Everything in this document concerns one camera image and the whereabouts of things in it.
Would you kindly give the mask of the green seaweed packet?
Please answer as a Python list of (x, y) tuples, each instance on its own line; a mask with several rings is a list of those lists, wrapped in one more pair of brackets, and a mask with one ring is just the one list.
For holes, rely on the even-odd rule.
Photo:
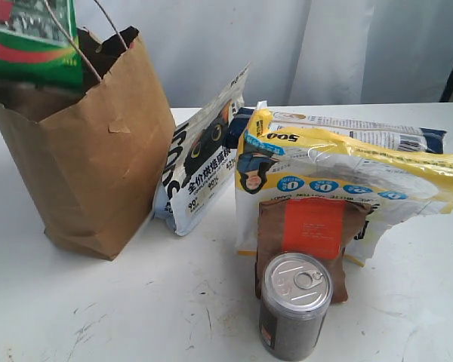
[(0, 79), (82, 87), (73, 1), (0, 1)]

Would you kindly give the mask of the white cat food bag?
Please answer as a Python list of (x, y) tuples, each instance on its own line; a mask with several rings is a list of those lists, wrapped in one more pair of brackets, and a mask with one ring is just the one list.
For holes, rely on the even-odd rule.
[(245, 104), (246, 66), (206, 106), (174, 131), (153, 199), (154, 216), (179, 236), (189, 234), (224, 191), (235, 169), (230, 123)]

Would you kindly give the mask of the brown paper shopping bag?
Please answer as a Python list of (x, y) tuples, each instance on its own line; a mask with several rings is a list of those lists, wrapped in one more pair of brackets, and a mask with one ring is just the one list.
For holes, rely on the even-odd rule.
[(137, 28), (77, 34), (82, 87), (0, 79), (0, 133), (46, 236), (112, 260), (153, 207), (174, 119)]

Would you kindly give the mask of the yellow white sugar bag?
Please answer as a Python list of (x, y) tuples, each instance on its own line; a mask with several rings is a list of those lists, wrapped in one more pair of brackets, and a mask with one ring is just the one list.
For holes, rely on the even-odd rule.
[(357, 265), (378, 240), (417, 215), (453, 208), (453, 154), (403, 152), (322, 128), (270, 130), (274, 111), (259, 103), (238, 141), (235, 172), (236, 249), (257, 249), (259, 203), (327, 198), (371, 205), (364, 228), (348, 244)]

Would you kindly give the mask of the brown pouch orange label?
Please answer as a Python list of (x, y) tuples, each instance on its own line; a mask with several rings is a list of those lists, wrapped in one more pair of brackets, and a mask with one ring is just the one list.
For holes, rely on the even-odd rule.
[(343, 257), (346, 246), (364, 228), (371, 205), (325, 198), (294, 198), (259, 203), (255, 294), (268, 262), (282, 252), (319, 260), (329, 271), (333, 303), (346, 302)]

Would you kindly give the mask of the clear can metal lid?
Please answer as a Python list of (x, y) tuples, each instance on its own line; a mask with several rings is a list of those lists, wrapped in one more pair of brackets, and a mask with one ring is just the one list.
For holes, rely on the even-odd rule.
[(316, 347), (333, 286), (320, 261), (282, 253), (261, 278), (259, 335), (265, 349), (284, 361), (302, 361)]

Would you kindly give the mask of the noodle packet navy end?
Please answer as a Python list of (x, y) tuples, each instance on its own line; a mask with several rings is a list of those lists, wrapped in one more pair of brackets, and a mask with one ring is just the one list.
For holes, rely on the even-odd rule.
[(322, 128), (387, 149), (433, 154), (442, 154), (444, 152), (444, 137), (446, 135), (444, 130), (422, 127), (391, 125), (320, 115), (274, 112), (269, 129), (281, 130), (285, 127)]

